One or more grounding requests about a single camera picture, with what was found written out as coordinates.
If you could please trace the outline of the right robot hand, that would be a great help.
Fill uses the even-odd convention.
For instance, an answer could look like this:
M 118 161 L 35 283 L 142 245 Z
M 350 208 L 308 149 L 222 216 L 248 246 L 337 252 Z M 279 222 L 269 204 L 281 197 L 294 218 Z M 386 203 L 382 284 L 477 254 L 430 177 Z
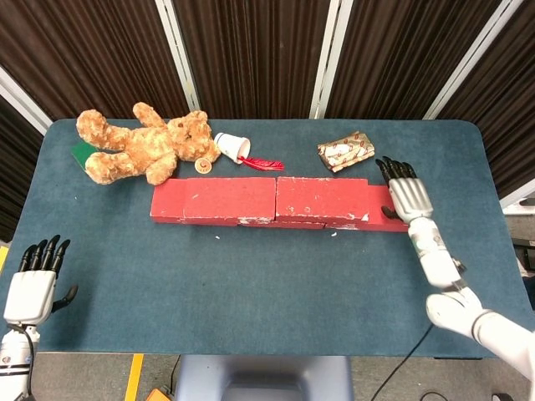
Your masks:
M 406 224 L 421 217 L 431 218 L 433 207 L 422 180 L 407 162 L 384 156 L 375 163 L 388 186 L 394 208 L 381 206 L 382 213 L 391 220 Z

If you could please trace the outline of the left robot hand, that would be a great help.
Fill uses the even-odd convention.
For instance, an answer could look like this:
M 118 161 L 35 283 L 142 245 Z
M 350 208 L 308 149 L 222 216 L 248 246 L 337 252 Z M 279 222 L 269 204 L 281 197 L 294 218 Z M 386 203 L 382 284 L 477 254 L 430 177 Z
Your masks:
M 3 318 L 8 324 L 38 326 L 51 314 L 67 307 L 76 297 L 79 286 L 74 284 L 59 300 L 55 287 L 70 240 L 56 235 L 32 244 L 23 253 L 18 271 L 8 288 Z

